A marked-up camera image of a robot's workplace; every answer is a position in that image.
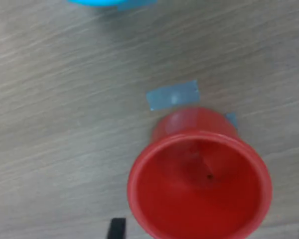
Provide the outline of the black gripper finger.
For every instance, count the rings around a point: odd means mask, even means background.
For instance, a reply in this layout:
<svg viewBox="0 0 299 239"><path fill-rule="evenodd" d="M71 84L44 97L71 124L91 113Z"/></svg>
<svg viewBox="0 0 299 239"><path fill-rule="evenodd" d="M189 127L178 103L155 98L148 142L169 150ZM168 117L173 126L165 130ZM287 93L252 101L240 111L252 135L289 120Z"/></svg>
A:
<svg viewBox="0 0 299 239"><path fill-rule="evenodd" d="M126 218L112 218L109 224L107 239L126 238Z"/></svg>

